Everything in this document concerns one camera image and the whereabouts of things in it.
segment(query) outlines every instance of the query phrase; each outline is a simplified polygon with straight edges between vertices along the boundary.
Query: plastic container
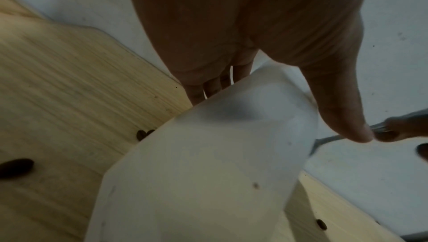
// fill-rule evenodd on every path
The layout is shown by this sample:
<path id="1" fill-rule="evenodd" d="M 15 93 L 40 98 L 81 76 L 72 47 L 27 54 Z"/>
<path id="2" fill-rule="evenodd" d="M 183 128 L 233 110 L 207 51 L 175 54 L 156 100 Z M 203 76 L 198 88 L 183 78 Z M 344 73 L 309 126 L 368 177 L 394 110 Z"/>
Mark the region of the plastic container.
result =
<path id="1" fill-rule="evenodd" d="M 105 174 L 85 241 L 269 241 L 318 121 L 285 70 L 269 63 L 141 141 Z"/>

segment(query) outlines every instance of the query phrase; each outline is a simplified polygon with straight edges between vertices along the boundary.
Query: wooden table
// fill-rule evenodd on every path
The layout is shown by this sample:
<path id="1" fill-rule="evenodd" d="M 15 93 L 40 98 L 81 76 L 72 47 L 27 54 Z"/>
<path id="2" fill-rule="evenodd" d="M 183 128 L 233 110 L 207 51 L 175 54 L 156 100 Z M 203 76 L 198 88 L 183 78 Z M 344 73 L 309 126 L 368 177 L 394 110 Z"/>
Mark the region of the wooden table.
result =
<path id="1" fill-rule="evenodd" d="M 102 175 L 137 143 L 137 130 L 190 103 L 178 83 L 108 35 L 2 4 L 0 162 L 36 165 L 0 180 L 0 241 L 82 241 Z M 272 241 L 402 240 L 302 172 Z"/>

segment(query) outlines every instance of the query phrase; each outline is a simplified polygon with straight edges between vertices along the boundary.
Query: white wall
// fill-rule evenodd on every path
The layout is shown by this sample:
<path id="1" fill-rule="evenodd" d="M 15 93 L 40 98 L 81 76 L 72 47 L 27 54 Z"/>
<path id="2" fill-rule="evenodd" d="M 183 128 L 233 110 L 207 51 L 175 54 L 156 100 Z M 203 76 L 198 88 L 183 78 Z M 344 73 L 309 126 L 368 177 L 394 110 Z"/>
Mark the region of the white wall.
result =
<path id="1" fill-rule="evenodd" d="M 99 28 L 166 72 L 130 0 L 23 0 L 56 21 Z M 367 0 L 358 78 L 369 122 L 428 107 L 428 0 Z M 259 55 L 257 64 L 267 60 Z M 320 137 L 332 135 L 322 125 Z M 306 170 L 400 235 L 428 230 L 428 164 L 398 144 L 322 147 Z"/>

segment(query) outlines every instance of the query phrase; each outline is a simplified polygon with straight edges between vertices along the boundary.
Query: coffee bean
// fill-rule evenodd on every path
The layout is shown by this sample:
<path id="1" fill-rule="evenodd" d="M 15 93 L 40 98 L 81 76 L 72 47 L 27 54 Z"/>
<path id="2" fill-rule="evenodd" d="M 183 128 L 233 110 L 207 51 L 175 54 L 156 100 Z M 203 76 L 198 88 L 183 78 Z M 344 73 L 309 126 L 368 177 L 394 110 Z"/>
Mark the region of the coffee bean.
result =
<path id="1" fill-rule="evenodd" d="M 34 166 L 34 161 L 27 158 L 11 160 L 0 164 L 0 179 L 12 178 L 28 173 Z"/>
<path id="2" fill-rule="evenodd" d="M 147 137 L 147 133 L 144 130 L 137 131 L 137 140 L 142 141 L 145 137 Z"/>

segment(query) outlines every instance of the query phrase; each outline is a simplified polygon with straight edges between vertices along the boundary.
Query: hand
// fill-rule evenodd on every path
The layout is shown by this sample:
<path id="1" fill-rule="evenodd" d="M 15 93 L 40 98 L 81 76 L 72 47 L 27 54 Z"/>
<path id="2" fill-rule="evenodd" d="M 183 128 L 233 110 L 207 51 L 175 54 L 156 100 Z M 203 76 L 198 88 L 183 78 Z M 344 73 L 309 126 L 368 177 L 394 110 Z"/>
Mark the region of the hand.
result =
<path id="1" fill-rule="evenodd" d="M 376 139 L 395 142 L 414 137 L 428 137 L 428 109 L 423 112 L 386 119 L 384 123 L 390 131 L 375 133 Z M 416 151 L 419 156 L 428 161 L 428 144 L 418 145 Z"/>
<path id="2" fill-rule="evenodd" d="M 368 142 L 355 66 L 363 0 L 133 0 L 169 71 L 193 105 L 250 74 L 259 49 L 298 66 L 325 122 Z"/>

